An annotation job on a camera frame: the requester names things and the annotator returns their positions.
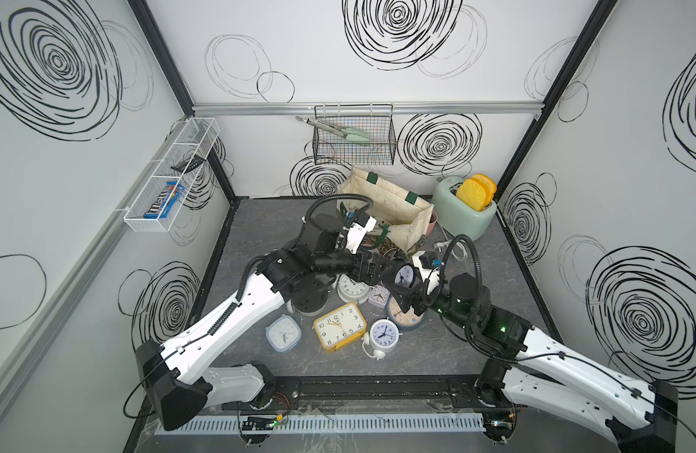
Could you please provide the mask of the black round alarm clock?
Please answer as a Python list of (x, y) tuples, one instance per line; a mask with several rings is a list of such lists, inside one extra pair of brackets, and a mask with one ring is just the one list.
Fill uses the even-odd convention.
[(410, 288), (415, 278), (414, 267), (411, 264), (402, 264), (395, 270), (393, 284), (401, 288)]

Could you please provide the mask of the cream canvas tote bag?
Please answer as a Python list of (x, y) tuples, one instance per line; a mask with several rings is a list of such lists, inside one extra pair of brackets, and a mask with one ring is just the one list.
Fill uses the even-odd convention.
[(374, 172), (354, 167), (348, 179), (338, 186), (338, 193), (361, 194), (373, 201), (368, 214), (376, 219), (376, 226), (363, 245), (380, 251), (399, 249), (406, 254), (418, 251), (423, 245), (434, 205), (414, 192)]

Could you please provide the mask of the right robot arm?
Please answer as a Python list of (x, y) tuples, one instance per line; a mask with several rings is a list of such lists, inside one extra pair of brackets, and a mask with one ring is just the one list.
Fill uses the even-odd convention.
[(634, 379), (578, 354), (492, 305), (480, 277), (447, 280), (441, 269), (399, 263), (381, 281), (402, 310), (435, 311), (485, 356), (474, 383), (483, 405), (551, 413), (605, 437), (622, 452), (676, 451), (678, 392), (670, 383)]

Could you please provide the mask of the small white square clock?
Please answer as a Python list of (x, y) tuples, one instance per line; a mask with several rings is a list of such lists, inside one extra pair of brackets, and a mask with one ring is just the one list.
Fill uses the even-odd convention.
[(389, 290), (381, 285), (375, 285), (370, 289), (368, 303), (380, 310), (384, 310), (391, 300)]

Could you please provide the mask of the white twin bell clock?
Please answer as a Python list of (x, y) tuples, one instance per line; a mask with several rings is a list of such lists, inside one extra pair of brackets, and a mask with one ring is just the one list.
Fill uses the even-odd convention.
[(368, 300), (372, 290), (370, 285), (355, 281), (347, 275), (340, 276), (336, 282), (336, 288), (338, 289), (338, 297), (344, 303), (355, 303), (358, 305), (362, 305)]

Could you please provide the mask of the lavender white bell clock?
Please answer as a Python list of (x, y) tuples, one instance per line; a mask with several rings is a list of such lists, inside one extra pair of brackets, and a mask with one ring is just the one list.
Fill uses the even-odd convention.
[(362, 349), (371, 359), (381, 361), (398, 345), (401, 332), (389, 319), (374, 322), (363, 335)]

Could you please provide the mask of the clock lying face down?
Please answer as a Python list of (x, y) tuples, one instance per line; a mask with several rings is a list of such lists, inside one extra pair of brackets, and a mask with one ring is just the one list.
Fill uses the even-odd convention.
[(305, 280), (296, 288), (296, 293), (287, 302), (287, 311), (291, 314), (317, 316), (326, 307), (331, 290), (331, 283), (325, 283), (319, 279)]

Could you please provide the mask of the yellow rectangular alarm clock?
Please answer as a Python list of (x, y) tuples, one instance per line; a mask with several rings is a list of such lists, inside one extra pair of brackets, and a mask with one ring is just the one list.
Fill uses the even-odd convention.
[(323, 350), (333, 353), (361, 340), (368, 329), (368, 323), (359, 307), (351, 302), (316, 319), (313, 328)]

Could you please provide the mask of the pale blue square clock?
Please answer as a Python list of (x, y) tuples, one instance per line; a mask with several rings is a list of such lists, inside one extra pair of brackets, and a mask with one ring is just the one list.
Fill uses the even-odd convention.
[(278, 352), (291, 351), (302, 340), (302, 330), (291, 316), (284, 314), (266, 328), (266, 339), (270, 347)]

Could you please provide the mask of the mint green toaster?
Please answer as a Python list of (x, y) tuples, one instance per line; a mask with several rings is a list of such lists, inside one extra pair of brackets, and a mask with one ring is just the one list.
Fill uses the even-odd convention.
[(460, 177), (446, 177), (438, 183), (432, 196), (434, 212), (438, 215), (438, 224), (448, 233), (465, 234), (475, 241), (489, 228), (497, 205), (491, 201), (483, 211), (473, 210), (455, 195), (462, 183)]

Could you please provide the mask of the yellow toast slice front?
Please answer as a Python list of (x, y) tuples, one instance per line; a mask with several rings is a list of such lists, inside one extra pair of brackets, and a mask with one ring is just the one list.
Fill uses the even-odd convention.
[(480, 179), (466, 179), (455, 196), (474, 211), (483, 211), (493, 197), (493, 186)]

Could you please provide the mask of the yellow toast slice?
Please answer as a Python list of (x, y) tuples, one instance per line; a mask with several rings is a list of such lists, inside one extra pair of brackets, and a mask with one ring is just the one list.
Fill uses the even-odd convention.
[(492, 196), (496, 194), (497, 191), (497, 185), (496, 183), (490, 179), (489, 177), (482, 175), (482, 174), (475, 174), (472, 176), (472, 179), (475, 179), (482, 184), (484, 184), (487, 187), (487, 190), (491, 193)]
[(493, 186), (480, 179), (466, 179), (455, 196), (474, 211), (483, 211), (493, 197)]

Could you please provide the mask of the green kitchen tongs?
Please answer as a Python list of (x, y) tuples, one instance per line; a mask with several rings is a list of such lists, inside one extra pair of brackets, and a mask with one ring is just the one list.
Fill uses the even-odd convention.
[(372, 142), (370, 135), (361, 129), (346, 128), (345, 126), (337, 126), (317, 119), (310, 119), (298, 115), (295, 116), (295, 119), (299, 122), (306, 123), (308, 126), (313, 126), (313, 128), (336, 135), (349, 143), (355, 143), (356, 145), (369, 145)]

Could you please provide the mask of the black remote control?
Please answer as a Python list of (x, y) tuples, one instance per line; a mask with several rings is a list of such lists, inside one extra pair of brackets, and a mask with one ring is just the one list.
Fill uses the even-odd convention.
[(178, 164), (172, 165), (170, 169), (177, 174), (189, 174), (194, 170), (199, 169), (205, 163), (205, 159), (200, 156), (194, 156), (190, 159), (185, 159)]

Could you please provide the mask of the blue candy packet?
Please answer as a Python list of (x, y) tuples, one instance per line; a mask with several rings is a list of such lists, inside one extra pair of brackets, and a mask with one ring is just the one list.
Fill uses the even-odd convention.
[(171, 207), (178, 201), (184, 192), (184, 187), (174, 181), (165, 184), (162, 191), (155, 198), (151, 207), (143, 214), (145, 219), (162, 219), (168, 217)]

